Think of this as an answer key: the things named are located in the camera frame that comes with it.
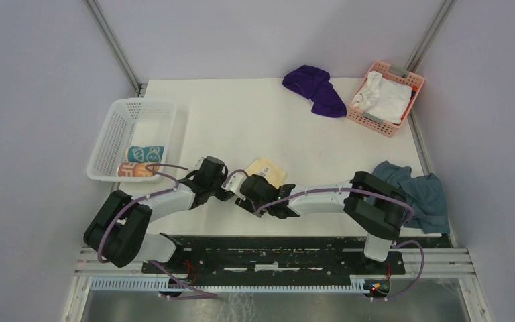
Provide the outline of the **yellow cloth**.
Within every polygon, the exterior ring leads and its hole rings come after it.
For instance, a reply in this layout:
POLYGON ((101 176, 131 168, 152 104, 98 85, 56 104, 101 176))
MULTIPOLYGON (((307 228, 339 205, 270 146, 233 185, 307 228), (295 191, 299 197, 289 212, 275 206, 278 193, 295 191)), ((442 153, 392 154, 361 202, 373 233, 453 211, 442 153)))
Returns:
POLYGON ((286 171, 265 157, 257 158, 245 171, 250 176, 255 174, 264 177, 270 185, 276 188, 281 187, 287 178, 286 171))

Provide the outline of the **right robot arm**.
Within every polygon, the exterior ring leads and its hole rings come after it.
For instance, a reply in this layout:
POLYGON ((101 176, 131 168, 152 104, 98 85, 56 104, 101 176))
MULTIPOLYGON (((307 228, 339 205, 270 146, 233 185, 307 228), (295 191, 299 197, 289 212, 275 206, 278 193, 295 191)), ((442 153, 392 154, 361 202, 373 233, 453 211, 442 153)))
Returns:
POLYGON ((337 184, 279 187, 256 174, 231 174, 223 188, 237 196, 240 207, 258 217, 268 214, 287 219, 310 214, 345 214, 367 233, 360 263, 370 274, 377 274, 387 266, 392 242, 414 215, 402 189, 364 171, 337 184))

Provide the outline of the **cream rabbit text towel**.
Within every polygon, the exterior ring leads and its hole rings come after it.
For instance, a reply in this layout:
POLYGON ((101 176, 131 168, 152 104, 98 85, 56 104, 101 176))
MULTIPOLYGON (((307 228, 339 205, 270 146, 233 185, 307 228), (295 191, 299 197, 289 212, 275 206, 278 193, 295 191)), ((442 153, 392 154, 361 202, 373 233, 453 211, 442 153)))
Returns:
POLYGON ((117 168, 117 176, 123 178, 150 178, 154 173, 153 162, 122 162, 117 168))

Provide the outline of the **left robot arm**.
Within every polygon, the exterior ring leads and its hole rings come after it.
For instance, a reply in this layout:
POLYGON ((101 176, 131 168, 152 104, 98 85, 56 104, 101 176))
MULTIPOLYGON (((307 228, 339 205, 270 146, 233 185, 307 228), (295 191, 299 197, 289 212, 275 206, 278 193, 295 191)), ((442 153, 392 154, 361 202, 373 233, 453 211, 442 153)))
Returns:
POLYGON ((175 273, 184 264, 183 246, 163 233, 148 234, 149 224, 205 204, 221 190, 227 175, 222 160, 207 156, 168 189, 139 197, 113 191, 87 227, 83 242, 96 251, 101 263, 122 268, 134 260, 153 260, 175 273))

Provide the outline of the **white plastic basket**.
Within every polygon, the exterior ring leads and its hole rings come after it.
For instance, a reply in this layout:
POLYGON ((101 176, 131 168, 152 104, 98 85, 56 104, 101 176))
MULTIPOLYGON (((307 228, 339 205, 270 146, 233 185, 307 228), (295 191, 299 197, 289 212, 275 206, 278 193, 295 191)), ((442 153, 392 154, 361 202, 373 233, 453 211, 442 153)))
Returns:
POLYGON ((87 176, 103 182, 157 182, 162 177, 124 177, 119 166, 133 146, 163 147, 161 162, 173 147, 178 106, 164 99, 128 98, 114 101, 101 127, 87 165, 87 176))

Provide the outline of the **teal bunny pattern towel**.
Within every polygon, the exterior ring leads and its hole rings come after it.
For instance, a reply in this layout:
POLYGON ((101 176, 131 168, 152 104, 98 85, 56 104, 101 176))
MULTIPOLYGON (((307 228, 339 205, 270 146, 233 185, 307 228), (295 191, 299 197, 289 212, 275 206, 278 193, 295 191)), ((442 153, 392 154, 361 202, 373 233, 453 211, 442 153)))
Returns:
POLYGON ((160 163, 164 154, 164 146, 130 146, 125 156, 128 162, 160 163))

